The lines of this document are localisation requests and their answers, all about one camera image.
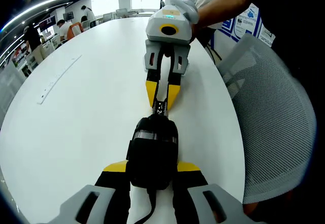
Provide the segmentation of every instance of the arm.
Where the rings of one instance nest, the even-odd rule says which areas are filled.
[[[28,42],[28,40],[26,41],[26,51],[27,52],[29,51],[29,42]]]
[[[199,22],[195,29],[223,22],[236,17],[250,5],[250,0],[213,0],[199,9]]]

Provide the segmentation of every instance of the white table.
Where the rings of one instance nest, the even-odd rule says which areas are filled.
[[[151,114],[143,66],[147,21],[112,20],[76,36],[50,54],[15,96],[0,133],[0,166],[31,223],[50,221],[61,203],[95,184],[104,167],[124,160],[138,121]],[[37,104],[53,76],[80,55]],[[231,98],[197,40],[188,59],[169,113],[178,128],[179,159],[196,164],[209,183],[242,201],[244,151]],[[167,84],[167,61],[164,57],[160,88]],[[132,187],[131,200],[128,223],[150,209],[144,189]],[[172,190],[159,191],[147,223],[175,222]]]

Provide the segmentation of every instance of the yellow circle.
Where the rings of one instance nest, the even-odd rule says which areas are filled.
[[[167,24],[163,24],[163,25],[161,25],[161,26],[160,26],[160,32],[162,32],[161,29],[162,29],[163,27],[172,27],[172,28],[174,28],[174,29],[176,30],[176,33],[174,33],[173,35],[175,35],[175,34],[178,33],[178,27],[176,27],[176,26],[173,25],[173,24],[169,24],[169,23],[167,23]]]

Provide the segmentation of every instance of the mesh chair back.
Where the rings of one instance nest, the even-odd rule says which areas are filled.
[[[74,36],[77,36],[77,35],[81,34],[81,30],[80,30],[79,26],[77,26],[77,25],[73,26],[71,29],[72,29],[72,32],[73,32]]]
[[[88,29],[89,25],[90,25],[90,20],[86,20],[81,23],[81,26],[83,27],[83,29]]]
[[[113,18],[113,14],[112,13],[104,14],[103,15],[103,22],[110,21],[110,20],[112,20],[112,18]]]
[[[243,138],[243,203],[293,189],[305,174],[316,135],[315,114],[304,88],[271,48],[249,34],[218,69]]]

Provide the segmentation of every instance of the gray mesh chair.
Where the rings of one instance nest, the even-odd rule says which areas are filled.
[[[103,15],[103,22],[108,22],[108,21],[112,20],[112,18],[113,18],[112,13],[106,13]]]
[[[316,119],[302,85],[262,41],[245,34],[218,66],[244,144],[244,204],[295,188],[304,177]]]

